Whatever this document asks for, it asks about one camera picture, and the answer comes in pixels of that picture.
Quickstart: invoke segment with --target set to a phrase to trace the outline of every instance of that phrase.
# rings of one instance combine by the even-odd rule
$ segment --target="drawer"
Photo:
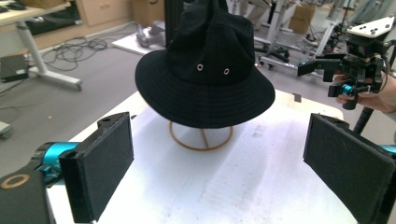
[[[132,0],[81,0],[89,26],[133,14]]]

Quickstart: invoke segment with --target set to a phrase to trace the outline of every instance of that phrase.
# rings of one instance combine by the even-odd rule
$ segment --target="white desk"
[[[0,13],[0,26],[16,24],[16,29],[12,29],[0,34],[0,57],[4,57],[15,53],[18,50],[28,48],[32,54],[33,60],[35,61],[35,67],[32,67],[29,70],[30,72],[41,77],[49,77],[61,80],[63,82],[75,85],[78,90],[81,90],[82,81],[80,79],[67,77],[51,72],[47,69],[47,66],[44,64],[44,61],[38,52],[38,48],[35,45],[32,34],[25,23],[25,21],[32,17],[39,17],[51,12],[60,11],[65,9],[67,6],[69,6],[69,4],[47,9],[28,7],[26,10],[22,11],[10,10],[9,12]]]
[[[105,115],[137,117],[131,123],[134,162],[98,223],[356,224],[303,162],[308,112],[341,119],[341,111],[293,99],[277,91],[270,109],[234,126],[226,146],[197,152],[176,144],[168,120],[135,93]],[[96,129],[93,124],[71,141]],[[195,136],[189,128],[182,135]],[[73,223],[65,187],[49,189],[49,198],[57,223]]]

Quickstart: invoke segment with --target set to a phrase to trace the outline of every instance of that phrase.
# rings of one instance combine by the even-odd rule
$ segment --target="human hand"
[[[388,76],[388,81],[385,83],[384,73],[382,74],[382,77],[384,80],[382,91],[379,93],[360,92],[358,104],[384,113],[396,112],[396,78]],[[345,75],[337,76],[335,77],[334,82],[340,82],[345,79],[348,79]],[[345,104],[348,100],[353,100],[354,98],[354,96],[340,94],[335,98],[335,101],[339,104]]]

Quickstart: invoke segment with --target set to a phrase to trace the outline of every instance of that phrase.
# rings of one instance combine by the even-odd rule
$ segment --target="hat brim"
[[[160,115],[193,128],[217,129],[259,116],[275,100],[271,82],[254,66],[250,76],[228,86],[191,83],[166,66],[166,49],[146,54],[135,70],[136,87]]]

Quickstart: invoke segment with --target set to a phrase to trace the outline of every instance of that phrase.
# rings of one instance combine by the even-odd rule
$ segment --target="black bucket hat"
[[[225,0],[196,0],[180,15],[168,49],[139,61],[135,81],[160,115],[193,128],[217,129],[259,116],[275,100],[255,67],[253,26]]]

